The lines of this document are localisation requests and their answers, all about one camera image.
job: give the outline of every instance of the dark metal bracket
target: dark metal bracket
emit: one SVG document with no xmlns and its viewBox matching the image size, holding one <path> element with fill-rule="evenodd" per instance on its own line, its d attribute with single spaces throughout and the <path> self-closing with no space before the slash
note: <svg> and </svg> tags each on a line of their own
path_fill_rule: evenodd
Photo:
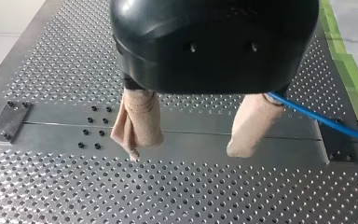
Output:
<svg viewBox="0 0 358 224">
<path fill-rule="evenodd" d="M 31 106 L 28 102 L 7 102 L 0 113 L 0 145 L 11 146 Z"/>
<path fill-rule="evenodd" d="M 349 136 L 322 123 L 319 124 L 319 130 L 328 160 L 353 163 L 357 161 L 355 148 Z"/>
</svg>

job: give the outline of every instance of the green tape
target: green tape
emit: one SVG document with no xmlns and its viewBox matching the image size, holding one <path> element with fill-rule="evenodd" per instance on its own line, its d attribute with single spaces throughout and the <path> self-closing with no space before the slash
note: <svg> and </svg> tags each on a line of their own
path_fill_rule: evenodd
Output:
<svg viewBox="0 0 358 224">
<path fill-rule="evenodd" d="M 358 66 L 352 55 L 347 53 L 329 0 L 321 0 L 320 20 L 332 58 L 358 118 Z"/>
</svg>

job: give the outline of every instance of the blue wire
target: blue wire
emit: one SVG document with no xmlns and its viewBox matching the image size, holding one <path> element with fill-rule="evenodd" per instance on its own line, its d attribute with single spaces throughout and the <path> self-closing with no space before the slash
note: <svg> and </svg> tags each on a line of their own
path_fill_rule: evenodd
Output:
<svg viewBox="0 0 358 224">
<path fill-rule="evenodd" d="M 316 119 L 318 121 L 320 121 L 321 123 L 334 128 L 342 133 L 345 133 L 347 135 L 353 136 L 353 137 L 357 137 L 358 138 L 358 131 L 352 129 L 352 128 L 348 128 L 344 125 L 338 124 L 335 121 L 328 119 L 325 116 L 319 115 L 311 110 L 308 110 L 307 108 L 305 108 L 304 106 L 298 105 L 292 101 L 289 101 L 287 99 L 285 99 L 284 97 L 281 97 L 279 94 L 275 93 L 275 92 L 269 92 L 268 93 L 269 96 L 271 96 L 272 98 L 274 98 L 275 100 L 283 103 L 284 105 L 287 105 L 289 107 L 292 107 L 295 110 L 298 110 L 299 112 L 313 118 Z"/>
</svg>

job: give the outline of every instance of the black plastic housing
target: black plastic housing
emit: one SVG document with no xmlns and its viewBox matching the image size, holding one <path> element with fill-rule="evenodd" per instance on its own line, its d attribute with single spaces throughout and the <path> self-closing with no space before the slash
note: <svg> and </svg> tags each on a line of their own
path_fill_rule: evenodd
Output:
<svg viewBox="0 0 358 224">
<path fill-rule="evenodd" d="M 123 73 L 166 93 L 256 93 L 287 86 L 318 0 L 112 0 Z"/>
</svg>

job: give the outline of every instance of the perforated metal plate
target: perforated metal plate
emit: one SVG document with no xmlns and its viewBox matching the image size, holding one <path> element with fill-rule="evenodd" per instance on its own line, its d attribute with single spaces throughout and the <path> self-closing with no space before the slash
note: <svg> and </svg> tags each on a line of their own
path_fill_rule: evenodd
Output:
<svg viewBox="0 0 358 224">
<path fill-rule="evenodd" d="M 163 146 L 126 160 L 97 134 L 122 89 L 108 2 L 48 0 L 0 66 L 0 110 L 34 103 L 16 144 L 0 147 L 0 223 L 358 223 L 358 161 L 326 164 L 312 120 L 288 111 L 252 158 L 227 156 L 239 95 L 162 95 Z M 355 120 L 316 35 L 289 97 Z"/>
<path fill-rule="evenodd" d="M 0 149 L 5 222 L 358 223 L 358 173 Z"/>
</svg>

